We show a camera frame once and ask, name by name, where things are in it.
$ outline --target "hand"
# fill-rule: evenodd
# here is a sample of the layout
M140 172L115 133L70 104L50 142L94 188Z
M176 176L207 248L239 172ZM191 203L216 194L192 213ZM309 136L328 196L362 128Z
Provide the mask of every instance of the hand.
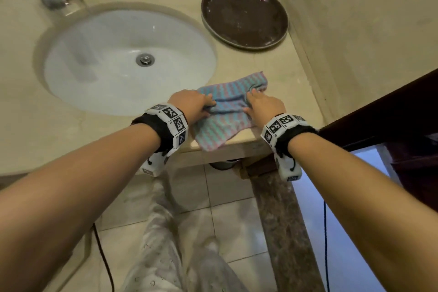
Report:
M181 90L170 96L168 103L178 107L184 113L189 126L191 126L198 120L210 116L210 113L204 111L203 108L216 105L216 101L212 100L211 97L211 94L205 96L196 90Z
M247 100L251 107L244 107L244 112L251 117L259 128L263 128L276 115L286 113L286 108L281 100L266 96L255 88L247 92Z

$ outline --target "beige countertop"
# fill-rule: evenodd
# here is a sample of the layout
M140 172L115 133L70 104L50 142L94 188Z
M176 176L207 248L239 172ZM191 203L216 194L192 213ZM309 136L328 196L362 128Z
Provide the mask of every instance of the beige countertop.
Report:
M90 7L117 2L149 3L173 8L201 22L201 0L85 0ZM57 22L40 0L0 0L0 175L28 172L129 125L132 117L84 112L53 96L40 82L35 69L42 37ZM268 79L267 94L282 99L288 111L302 115L315 127L323 118L304 70L288 35L276 48L258 53L238 51L212 39L217 68L208 84L233 81L263 71ZM246 129L230 139L227 147L253 143L263 146L256 129ZM245 155L255 154L244 150ZM187 141L175 156L191 160L202 157L196 141Z

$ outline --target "sink drain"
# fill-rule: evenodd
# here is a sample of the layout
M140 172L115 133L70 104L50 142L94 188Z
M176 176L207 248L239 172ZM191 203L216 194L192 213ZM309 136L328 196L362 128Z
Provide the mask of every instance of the sink drain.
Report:
M137 63L137 65L141 67L148 67L154 64L155 58L149 53L142 53L141 55L137 56L135 62Z

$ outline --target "white tiled floor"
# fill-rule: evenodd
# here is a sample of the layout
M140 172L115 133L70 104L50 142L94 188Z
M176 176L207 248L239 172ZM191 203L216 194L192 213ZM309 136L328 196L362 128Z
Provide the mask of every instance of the white tiled floor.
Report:
M249 180L241 180L235 171L217 171L209 165L169 171L172 196L177 211L183 262L187 263L193 245L216 235L220 254L250 292L277 290L271 261L267 253L257 203ZM146 220L151 179L133 178L129 185L97 222L102 247L111 268L116 290L136 261ZM80 243L72 260L47 288L56 290L80 260ZM75 292L110 291L110 282L93 239L90 258L62 290Z

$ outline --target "striped towel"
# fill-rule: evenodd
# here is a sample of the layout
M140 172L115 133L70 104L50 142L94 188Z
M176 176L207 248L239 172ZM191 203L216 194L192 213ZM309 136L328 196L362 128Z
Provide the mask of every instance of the striped towel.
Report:
M265 90L268 80L263 72L248 75L234 82L199 88L201 94L213 94L216 105L208 108L211 116L197 122L194 139L202 150L213 151L242 129L253 126L251 119L242 111L247 107L246 93L256 88Z

